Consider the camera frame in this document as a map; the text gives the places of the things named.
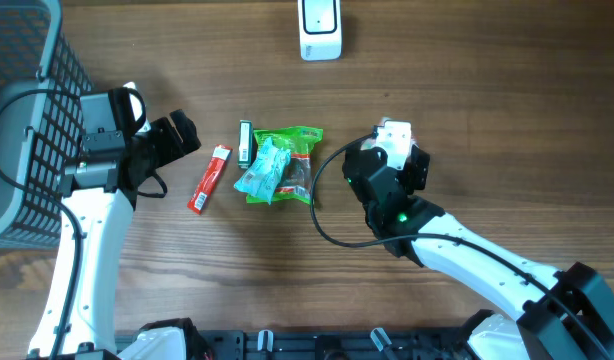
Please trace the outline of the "instant noodle cup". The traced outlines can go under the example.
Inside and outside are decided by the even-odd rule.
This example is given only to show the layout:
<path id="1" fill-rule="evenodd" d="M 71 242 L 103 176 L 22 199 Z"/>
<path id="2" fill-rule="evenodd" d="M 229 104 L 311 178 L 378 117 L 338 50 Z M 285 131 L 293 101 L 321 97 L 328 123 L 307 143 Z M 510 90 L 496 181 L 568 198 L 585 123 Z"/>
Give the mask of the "instant noodle cup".
<path id="1" fill-rule="evenodd" d="M 388 154 L 408 157 L 411 155 L 412 147 L 418 146 L 412 125 L 408 121 L 383 117 L 373 132 L 372 138 L 361 143 L 362 150 L 379 147 Z"/>

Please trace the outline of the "pale green wipes packet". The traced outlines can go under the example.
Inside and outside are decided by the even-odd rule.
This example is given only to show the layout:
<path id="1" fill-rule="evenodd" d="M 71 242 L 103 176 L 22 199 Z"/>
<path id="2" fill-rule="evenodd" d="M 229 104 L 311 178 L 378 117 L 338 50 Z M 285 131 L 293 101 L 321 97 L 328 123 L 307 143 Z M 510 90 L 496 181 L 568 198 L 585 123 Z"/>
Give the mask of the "pale green wipes packet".
<path id="1" fill-rule="evenodd" d="M 291 151 L 277 147 L 272 138 L 268 137 L 258 149 L 255 161 L 234 184 L 234 188 L 271 204 L 275 190 L 290 161 Z"/>

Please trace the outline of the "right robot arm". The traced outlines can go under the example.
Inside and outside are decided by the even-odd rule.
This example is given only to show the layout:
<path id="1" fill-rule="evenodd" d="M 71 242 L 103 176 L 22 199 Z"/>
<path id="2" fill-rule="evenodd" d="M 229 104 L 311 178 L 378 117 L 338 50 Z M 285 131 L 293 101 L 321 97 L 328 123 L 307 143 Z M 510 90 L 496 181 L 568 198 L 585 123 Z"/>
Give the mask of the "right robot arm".
<path id="1" fill-rule="evenodd" d="M 366 222 L 394 256 L 441 272 L 498 307 L 463 326 L 461 341 L 479 359 L 614 359 L 614 293 L 581 262 L 561 270 L 523 258 L 462 225 L 415 192 L 429 157 L 394 169 L 386 151 L 347 150 L 342 171 Z"/>

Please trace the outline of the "green snack bag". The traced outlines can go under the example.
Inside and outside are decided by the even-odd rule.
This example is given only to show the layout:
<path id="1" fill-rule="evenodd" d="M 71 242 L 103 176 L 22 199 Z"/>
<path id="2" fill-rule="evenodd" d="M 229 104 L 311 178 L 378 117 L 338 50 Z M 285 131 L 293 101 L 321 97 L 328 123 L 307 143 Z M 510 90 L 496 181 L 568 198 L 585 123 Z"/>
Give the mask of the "green snack bag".
<path id="1" fill-rule="evenodd" d="M 259 146 L 262 146 L 267 138 L 271 138 L 274 146 L 291 151 L 291 160 L 283 170 L 272 201 L 293 199 L 308 204 L 312 186 L 311 152 L 323 139 L 323 130 L 292 126 L 273 130 L 256 129 L 253 135 Z"/>

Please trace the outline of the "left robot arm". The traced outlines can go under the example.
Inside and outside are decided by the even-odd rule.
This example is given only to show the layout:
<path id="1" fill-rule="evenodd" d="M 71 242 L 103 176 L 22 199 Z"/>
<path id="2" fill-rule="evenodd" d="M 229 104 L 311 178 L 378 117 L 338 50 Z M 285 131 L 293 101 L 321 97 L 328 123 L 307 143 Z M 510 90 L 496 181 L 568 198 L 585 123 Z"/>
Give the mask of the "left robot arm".
<path id="1" fill-rule="evenodd" d="M 83 95 L 85 132 L 59 181 L 66 211 L 50 292 L 31 338 L 30 359 L 66 359 L 116 350 L 114 307 L 121 250 L 140 186 L 198 150 L 194 122 L 182 110 L 146 118 L 131 85 Z"/>

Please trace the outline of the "dark green small box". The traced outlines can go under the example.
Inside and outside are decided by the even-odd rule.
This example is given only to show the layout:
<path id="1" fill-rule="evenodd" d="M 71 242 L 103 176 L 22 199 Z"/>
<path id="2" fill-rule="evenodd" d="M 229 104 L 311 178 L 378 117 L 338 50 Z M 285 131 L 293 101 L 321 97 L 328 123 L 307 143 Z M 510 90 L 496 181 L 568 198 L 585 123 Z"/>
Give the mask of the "dark green small box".
<path id="1" fill-rule="evenodd" d="M 253 126 L 249 120 L 239 122 L 238 166 L 248 169 L 252 164 Z"/>

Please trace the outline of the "red snack packet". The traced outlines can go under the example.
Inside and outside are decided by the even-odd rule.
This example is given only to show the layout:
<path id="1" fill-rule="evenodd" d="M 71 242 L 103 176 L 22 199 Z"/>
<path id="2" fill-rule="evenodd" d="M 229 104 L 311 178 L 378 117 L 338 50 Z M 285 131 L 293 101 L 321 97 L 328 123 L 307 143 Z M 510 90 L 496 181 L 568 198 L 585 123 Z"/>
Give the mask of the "red snack packet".
<path id="1" fill-rule="evenodd" d="M 203 212 L 207 199 L 215 189 L 223 173 L 226 163 L 231 155 L 232 148 L 227 145 L 216 145 L 203 177 L 197 185 L 187 207 L 200 215 Z"/>

